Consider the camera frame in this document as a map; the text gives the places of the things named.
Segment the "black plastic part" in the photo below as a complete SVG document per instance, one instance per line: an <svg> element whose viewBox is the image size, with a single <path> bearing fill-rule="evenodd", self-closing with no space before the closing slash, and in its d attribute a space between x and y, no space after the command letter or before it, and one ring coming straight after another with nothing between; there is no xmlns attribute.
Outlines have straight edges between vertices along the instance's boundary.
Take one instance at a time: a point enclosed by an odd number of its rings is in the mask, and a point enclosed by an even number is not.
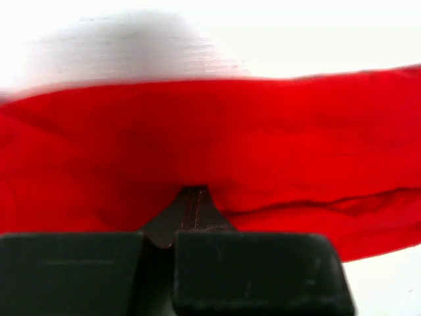
<svg viewBox="0 0 421 316"><path fill-rule="evenodd" d="M180 232L175 245L179 316L354 315L341 262L319 235Z"/></svg>
<svg viewBox="0 0 421 316"><path fill-rule="evenodd" d="M142 259L144 265L140 274L133 315L176 316L172 307L174 248L153 247Z"/></svg>
<svg viewBox="0 0 421 316"><path fill-rule="evenodd" d="M0 315L126 316L142 233L0 238Z"/></svg>

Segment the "red cloth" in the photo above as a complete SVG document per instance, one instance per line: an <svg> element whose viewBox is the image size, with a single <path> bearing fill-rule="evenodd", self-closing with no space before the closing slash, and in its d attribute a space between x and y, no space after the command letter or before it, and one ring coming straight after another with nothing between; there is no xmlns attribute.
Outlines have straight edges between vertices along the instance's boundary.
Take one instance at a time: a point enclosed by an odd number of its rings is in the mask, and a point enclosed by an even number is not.
<svg viewBox="0 0 421 316"><path fill-rule="evenodd" d="M421 242L421 66L74 88L0 108L0 232L135 230L207 184L344 260Z"/></svg>

